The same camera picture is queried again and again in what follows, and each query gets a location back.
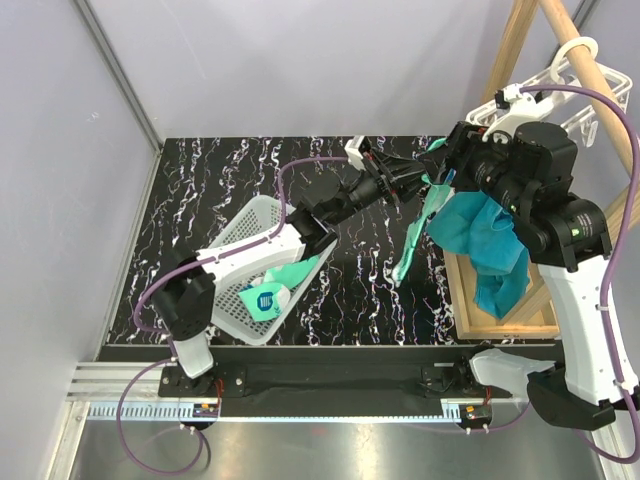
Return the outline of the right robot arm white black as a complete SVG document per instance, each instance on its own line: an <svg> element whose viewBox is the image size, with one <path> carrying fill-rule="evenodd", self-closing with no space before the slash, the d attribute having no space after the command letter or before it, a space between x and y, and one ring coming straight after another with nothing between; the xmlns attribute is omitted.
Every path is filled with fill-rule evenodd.
<svg viewBox="0 0 640 480"><path fill-rule="evenodd" d="M550 425L595 431L619 410L638 410L639 380L607 289L617 245L602 210L570 191L577 153L553 123L526 122L500 144L487 128L459 122L431 156L438 181L480 191L511 216L550 291L564 352L553 362L477 350L454 371L455 387L470 397L497 387L526 397Z"/></svg>

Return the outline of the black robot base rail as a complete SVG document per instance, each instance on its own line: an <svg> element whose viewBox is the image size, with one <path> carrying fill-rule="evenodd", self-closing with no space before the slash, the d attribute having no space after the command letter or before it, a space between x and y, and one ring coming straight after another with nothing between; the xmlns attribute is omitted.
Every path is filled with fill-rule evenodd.
<svg viewBox="0 0 640 480"><path fill-rule="evenodd" d="M162 369L162 397L221 400L225 417L426 416L443 399L483 401L463 372L470 349L410 347L214 347L196 379Z"/></svg>

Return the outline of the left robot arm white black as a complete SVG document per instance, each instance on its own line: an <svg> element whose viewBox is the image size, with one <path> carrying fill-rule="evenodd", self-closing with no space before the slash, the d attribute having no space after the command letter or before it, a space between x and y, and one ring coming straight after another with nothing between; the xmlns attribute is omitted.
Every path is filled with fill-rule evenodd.
<svg viewBox="0 0 640 480"><path fill-rule="evenodd" d="M181 384L193 395L216 382L209 326L248 345L265 343L335 248L334 226L378 201L406 203L425 184L419 160L354 145L346 151L353 179L323 171L296 206L283 195L251 199L210 248L175 249L140 298L162 319Z"/></svg>

